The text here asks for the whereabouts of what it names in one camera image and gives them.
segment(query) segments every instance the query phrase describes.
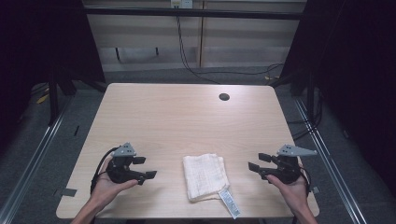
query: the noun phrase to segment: black cable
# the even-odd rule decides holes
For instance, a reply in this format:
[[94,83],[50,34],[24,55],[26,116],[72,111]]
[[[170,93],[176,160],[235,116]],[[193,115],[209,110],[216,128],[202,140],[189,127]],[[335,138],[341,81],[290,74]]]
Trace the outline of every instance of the black cable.
[[[300,171],[300,175],[303,177],[304,181],[305,181],[305,192],[306,192],[306,197],[308,198],[309,192],[311,191],[311,175],[309,174],[309,172],[301,167],[302,170],[305,171],[306,176],[304,175],[304,173],[302,171]],[[294,215],[293,220],[291,222],[292,224],[296,224],[297,223],[297,216]]]
[[323,96],[321,92],[318,94],[318,104],[317,104],[317,114],[314,116],[314,120],[309,120],[307,119],[305,122],[311,121],[312,126],[308,128],[308,130],[303,130],[298,133],[294,133],[293,140],[298,140],[304,136],[306,136],[308,133],[313,132],[320,124],[321,119],[322,119],[322,113],[323,113]]
[[118,148],[118,147],[113,147],[113,148],[111,148],[111,149],[105,154],[105,156],[100,160],[100,162],[99,162],[99,164],[98,164],[98,167],[96,168],[96,172],[95,172],[95,174],[93,175],[93,178],[92,178],[92,181],[91,181],[91,193],[92,193],[93,190],[95,189],[96,182],[97,182],[97,180],[98,180],[99,175],[102,174],[102,173],[101,173],[101,174],[98,174],[98,173],[99,173],[100,168],[101,168],[102,165],[103,165],[103,162],[105,161],[105,159],[106,159],[106,157],[108,156],[108,154],[110,154],[111,152],[117,150],[117,148]]
[[288,124],[300,124],[308,122],[308,119],[300,119],[300,120],[293,120],[293,121],[286,121]]
[[104,174],[104,173],[107,173],[107,171],[103,171],[102,173],[99,174],[99,176]]
[[229,72],[229,71],[224,71],[224,72],[197,72],[197,71],[192,71],[192,69],[189,66],[189,63],[188,63],[188,60],[187,60],[187,56],[186,56],[186,53],[185,53],[185,50],[184,50],[183,38],[182,38],[181,27],[180,27],[180,17],[177,17],[177,31],[178,31],[180,57],[181,57],[181,61],[183,62],[184,67],[188,71],[193,73],[196,77],[204,79],[204,80],[207,80],[207,81],[210,81],[210,82],[213,82],[213,83],[216,83],[216,84],[220,84],[220,83],[218,83],[217,81],[214,81],[212,79],[206,78],[206,77],[200,77],[199,75],[207,75],[207,74],[236,74],[236,75],[256,76],[256,75],[265,74],[265,73],[269,74],[270,71],[278,68],[279,66],[284,65],[283,63],[274,63],[274,64],[269,65],[265,71],[261,71],[261,72],[257,72],[257,73],[242,73],[242,72]]

